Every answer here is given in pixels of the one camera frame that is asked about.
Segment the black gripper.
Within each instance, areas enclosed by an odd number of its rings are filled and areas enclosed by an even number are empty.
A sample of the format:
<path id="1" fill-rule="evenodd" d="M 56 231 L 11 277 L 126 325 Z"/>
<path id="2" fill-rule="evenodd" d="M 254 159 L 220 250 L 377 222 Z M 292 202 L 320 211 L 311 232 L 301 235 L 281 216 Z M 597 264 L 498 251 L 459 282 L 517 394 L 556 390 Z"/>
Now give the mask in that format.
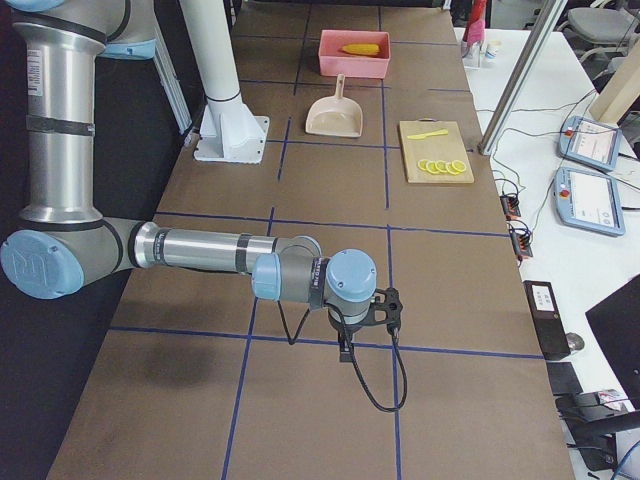
<path id="1" fill-rule="evenodd" d="M 330 325 L 336 330 L 338 345 L 339 345 L 339 362 L 351 363 L 353 361 L 349 345 L 353 341 L 353 335 L 365 327 L 364 321 L 357 323 L 347 323 L 344 320 L 340 320 L 337 316 L 332 314 L 328 315 Z"/>

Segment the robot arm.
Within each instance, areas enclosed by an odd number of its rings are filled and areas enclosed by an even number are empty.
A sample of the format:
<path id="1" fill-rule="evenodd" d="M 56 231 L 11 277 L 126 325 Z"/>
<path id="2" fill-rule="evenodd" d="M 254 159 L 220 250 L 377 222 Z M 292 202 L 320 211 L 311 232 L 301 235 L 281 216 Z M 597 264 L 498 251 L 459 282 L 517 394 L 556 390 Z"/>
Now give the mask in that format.
<path id="1" fill-rule="evenodd" d="M 10 234 L 26 199 L 27 140 L 17 118 L 26 110 L 25 51 L 8 19 L 1 22 L 1 232 Z M 96 62 L 98 139 L 94 201 L 109 217 L 181 227 L 240 227 L 232 217 L 242 188 L 213 178 L 169 183 L 178 140 L 168 101 L 148 60 Z M 211 332 L 238 336 L 250 323 L 248 282 L 228 274 L 158 268 L 120 272 L 78 293 L 37 300 L 1 285 L 4 377 L 82 376 L 109 329 Z"/>

